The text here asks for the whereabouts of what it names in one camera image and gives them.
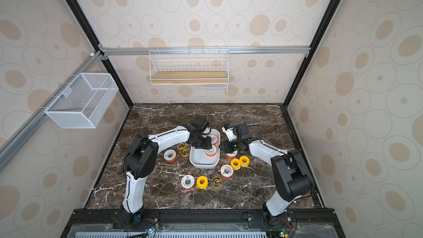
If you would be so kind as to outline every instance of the white plastic tray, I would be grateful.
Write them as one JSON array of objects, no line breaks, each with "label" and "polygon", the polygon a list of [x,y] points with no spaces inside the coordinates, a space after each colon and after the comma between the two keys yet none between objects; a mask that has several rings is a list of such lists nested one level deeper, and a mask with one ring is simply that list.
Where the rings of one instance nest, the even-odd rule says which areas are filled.
[{"label": "white plastic tray", "polygon": [[204,149],[196,149],[191,146],[191,153],[189,155],[189,161],[193,164],[194,167],[200,169],[213,169],[217,166],[220,158],[220,132],[216,129],[212,129],[210,134],[214,134],[217,136],[217,153],[214,156],[207,156]]}]

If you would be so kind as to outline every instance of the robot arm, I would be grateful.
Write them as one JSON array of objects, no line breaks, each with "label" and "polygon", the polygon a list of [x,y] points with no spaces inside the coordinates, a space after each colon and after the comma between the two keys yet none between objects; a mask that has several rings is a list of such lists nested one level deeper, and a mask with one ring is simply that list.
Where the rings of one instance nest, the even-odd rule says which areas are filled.
[{"label": "robot arm", "polygon": [[145,135],[141,132],[135,136],[126,152],[124,164],[126,191],[122,205],[129,216],[143,207],[145,181],[154,169],[157,154],[186,141],[195,148],[210,149],[212,140],[206,136],[210,131],[209,122],[200,117],[192,125],[186,123],[159,134]]},{"label": "robot arm", "polygon": [[276,192],[266,202],[272,216],[283,213],[291,203],[314,188],[311,172],[299,151],[282,150],[255,138],[245,123],[236,126],[226,124],[222,131],[229,139],[220,145],[223,151],[249,152],[272,166]]}]

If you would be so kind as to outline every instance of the aluminum rail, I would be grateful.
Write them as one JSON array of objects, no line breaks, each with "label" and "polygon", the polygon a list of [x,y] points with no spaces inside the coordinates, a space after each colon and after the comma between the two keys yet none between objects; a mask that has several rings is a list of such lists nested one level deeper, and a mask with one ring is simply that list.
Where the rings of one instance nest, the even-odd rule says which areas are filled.
[{"label": "aluminum rail", "polygon": [[35,134],[35,132],[40,128],[48,116],[44,113],[44,108],[49,106],[56,96],[65,90],[68,86],[67,83],[72,82],[72,80],[82,72],[85,72],[94,65],[95,62],[99,61],[103,55],[101,51],[97,51],[93,56],[88,58],[85,62],[78,67],[73,75],[69,76],[66,81],[61,85],[59,89],[56,90],[54,94],[50,96],[50,99],[47,100],[44,105],[41,105],[40,108],[28,119],[18,131],[16,131],[12,137],[9,138],[3,148],[0,149],[0,172],[6,165],[12,160],[12,158],[18,153],[18,151],[25,145],[26,142]]},{"label": "aluminum rail", "polygon": [[99,45],[104,55],[149,55],[150,51],[169,51],[178,54],[192,52],[229,51],[229,54],[308,54],[309,46],[259,46],[259,47],[172,47],[172,48],[108,48]]}]

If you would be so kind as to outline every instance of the white wire basket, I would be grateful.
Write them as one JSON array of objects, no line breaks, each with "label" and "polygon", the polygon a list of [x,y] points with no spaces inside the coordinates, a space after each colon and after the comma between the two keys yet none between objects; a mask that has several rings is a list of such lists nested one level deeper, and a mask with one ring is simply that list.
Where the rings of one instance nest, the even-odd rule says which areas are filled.
[{"label": "white wire basket", "polygon": [[202,90],[227,91],[229,51],[220,48],[151,50],[150,81],[153,85],[195,85]]},{"label": "white wire basket", "polygon": [[118,90],[108,73],[80,73],[44,112],[61,128],[96,128]]}]

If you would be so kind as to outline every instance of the red wire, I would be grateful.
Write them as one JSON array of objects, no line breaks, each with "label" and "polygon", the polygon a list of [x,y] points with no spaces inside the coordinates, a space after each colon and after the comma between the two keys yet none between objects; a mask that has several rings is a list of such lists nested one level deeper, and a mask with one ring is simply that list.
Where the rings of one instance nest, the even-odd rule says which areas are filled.
[{"label": "red wire", "polygon": [[157,223],[158,224],[158,222],[157,221],[155,221],[155,220],[153,220],[153,219],[146,219],[146,220],[149,220],[149,221],[154,221],[155,223]]},{"label": "red wire", "polygon": [[282,220],[284,221],[284,223],[286,223],[289,226],[289,231],[291,231],[292,230],[291,225],[286,220],[284,220],[284,219],[282,219]]}]

